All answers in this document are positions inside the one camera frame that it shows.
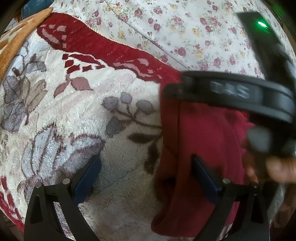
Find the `person's right hand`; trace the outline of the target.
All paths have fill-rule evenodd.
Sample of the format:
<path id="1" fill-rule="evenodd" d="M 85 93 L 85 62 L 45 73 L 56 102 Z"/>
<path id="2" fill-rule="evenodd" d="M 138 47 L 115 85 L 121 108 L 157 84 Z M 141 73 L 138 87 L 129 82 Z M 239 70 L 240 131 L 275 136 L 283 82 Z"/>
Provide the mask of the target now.
<path id="1" fill-rule="evenodd" d="M 255 157 L 250 153 L 249 142 L 245 140 L 242 147 L 246 149 L 242 157 L 243 168 L 245 169 L 245 183 L 258 182 Z M 295 157 L 281 159 L 278 157 L 268 157 L 265 160 L 268 176 L 278 183 L 288 185 L 285 200 L 280 207 L 279 213 L 275 218 L 276 228 L 283 228 L 287 225 L 295 211 Z"/>

